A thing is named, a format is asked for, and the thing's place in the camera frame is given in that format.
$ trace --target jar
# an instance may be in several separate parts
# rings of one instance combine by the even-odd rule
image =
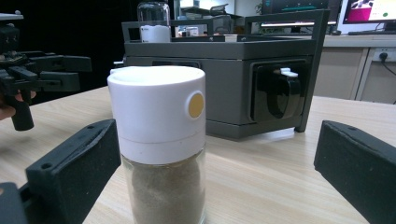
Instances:
[[[166,1],[143,0],[137,6],[142,43],[171,42],[169,6]]]
[[[204,223],[205,72],[126,67],[107,83],[134,223]]]

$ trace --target table surface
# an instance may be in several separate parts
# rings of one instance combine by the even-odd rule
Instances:
[[[26,182],[24,169],[83,127],[111,119],[107,87],[31,106],[35,127],[0,122],[0,183]],[[396,146],[396,105],[314,97],[304,133],[286,129],[239,141],[206,138],[205,223],[367,223],[315,171],[321,122],[342,122]],[[122,166],[85,223],[131,223]]]

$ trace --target electrical outlet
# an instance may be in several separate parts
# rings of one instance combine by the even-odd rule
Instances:
[[[376,48],[373,56],[374,62],[381,62],[379,55],[381,53],[387,53],[388,57],[385,62],[396,62],[396,48]]]

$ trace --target person's hand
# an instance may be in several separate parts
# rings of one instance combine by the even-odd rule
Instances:
[[[35,91],[31,91],[31,97],[35,97]],[[20,94],[15,96],[18,101],[23,101]],[[7,119],[15,115],[15,108],[6,104],[3,94],[0,94],[0,120]]]

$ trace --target white tab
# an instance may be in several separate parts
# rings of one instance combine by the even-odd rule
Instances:
[[[297,77],[298,74],[297,73],[293,73],[290,71],[290,68],[286,67],[286,68],[281,68],[280,69],[280,74],[282,74],[283,76],[287,76],[287,77]]]

